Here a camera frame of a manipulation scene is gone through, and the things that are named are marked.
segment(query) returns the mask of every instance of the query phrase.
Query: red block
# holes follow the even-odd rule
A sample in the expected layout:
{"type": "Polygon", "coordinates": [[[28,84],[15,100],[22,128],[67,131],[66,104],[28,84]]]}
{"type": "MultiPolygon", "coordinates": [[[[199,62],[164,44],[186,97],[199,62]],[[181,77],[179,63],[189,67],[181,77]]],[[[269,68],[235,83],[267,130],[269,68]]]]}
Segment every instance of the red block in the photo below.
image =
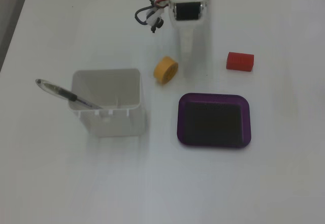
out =
{"type": "Polygon", "coordinates": [[[227,69],[251,72],[254,65],[254,55],[229,52],[227,69]]]}

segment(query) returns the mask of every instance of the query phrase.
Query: white container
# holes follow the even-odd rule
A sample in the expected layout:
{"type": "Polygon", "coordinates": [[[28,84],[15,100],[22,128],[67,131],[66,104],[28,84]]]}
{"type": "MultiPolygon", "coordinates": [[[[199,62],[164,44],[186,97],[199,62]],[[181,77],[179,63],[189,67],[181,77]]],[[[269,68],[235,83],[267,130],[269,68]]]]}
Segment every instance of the white container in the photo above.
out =
{"type": "Polygon", "coordinates": [[[88,110],[69,102],[70,109],[97,137],[136,136],[146,130],[141,74],[138,69],[77,71],[72,93],[103,109],[88,110]]]}

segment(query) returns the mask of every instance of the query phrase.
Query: yellow tape roll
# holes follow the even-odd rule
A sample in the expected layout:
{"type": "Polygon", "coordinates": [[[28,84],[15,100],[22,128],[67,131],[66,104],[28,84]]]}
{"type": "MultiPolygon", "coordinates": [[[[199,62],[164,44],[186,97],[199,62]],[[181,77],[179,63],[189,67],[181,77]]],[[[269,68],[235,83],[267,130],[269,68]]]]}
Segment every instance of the yellow tape roll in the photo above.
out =
{"type": "Polygon", "coordinates": [[[178,63],[169,56],[164,57],[154,70],[154,77],[161,84],[168,83],[177,73],[178,63]]]}

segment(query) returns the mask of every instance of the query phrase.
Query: white surface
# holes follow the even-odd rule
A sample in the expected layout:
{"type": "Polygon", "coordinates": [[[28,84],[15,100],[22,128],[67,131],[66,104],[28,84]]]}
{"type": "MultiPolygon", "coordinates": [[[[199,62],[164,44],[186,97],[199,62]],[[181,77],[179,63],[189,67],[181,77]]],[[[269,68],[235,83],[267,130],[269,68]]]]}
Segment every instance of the white surface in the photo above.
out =
{"type": "Polygon", "coordinates": [[[186,73],[160,87],[154,67],[179,47],[167,17],[155,35],[134,20],[147,0],[26,0],[0,73],[1,223],[324,223],[325,0],[211,3],[186,73]],[[230,51],[255,54],[253,72],[227,71],[230,51]],[[143,77],[140,138],[88,137],[35,85],[129,67],[143,77]],[[181,146],[187,92],[246,98],[251,144],[181,146]]]}
{"type": "Polygon", "coordinates": [[[146,111],[138,69],[77,71],[71,91],[103,108],[88,110],[69,102],[70,109],[90,134],[103,138],[145,133],[146,111]]]}

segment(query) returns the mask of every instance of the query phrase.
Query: ballpoint pen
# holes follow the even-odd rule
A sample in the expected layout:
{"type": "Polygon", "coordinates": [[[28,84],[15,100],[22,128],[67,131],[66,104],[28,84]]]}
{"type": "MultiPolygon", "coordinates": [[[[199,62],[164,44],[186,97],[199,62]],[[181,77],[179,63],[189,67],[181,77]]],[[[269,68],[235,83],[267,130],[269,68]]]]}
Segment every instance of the ballpoint pen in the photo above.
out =
{"type": "Polygon", "coordinates": [[[91,110],[99,110],[99,109],[102,109],[102,107],[100,106],[97,106],[95,105],[94,103],[92,102],[89,102],[87,100],[85,100],[84,98],[81,98],[80,96],[77,96],[75,95],[74,93],[64,89],[64,88],[61,88],[49,81],[46,81],[46,80],[43,80],[43,79],[36,79],[36,84],[44,91],[56,96],[56,97],[59,97],[59,98],[62,98],[62,99],[65,99],[65,100],[69,100],[69,101],[72,101],[78,105],[81,105],[81,106],[84,106],[88,109],[91,109],[91,110]]]}

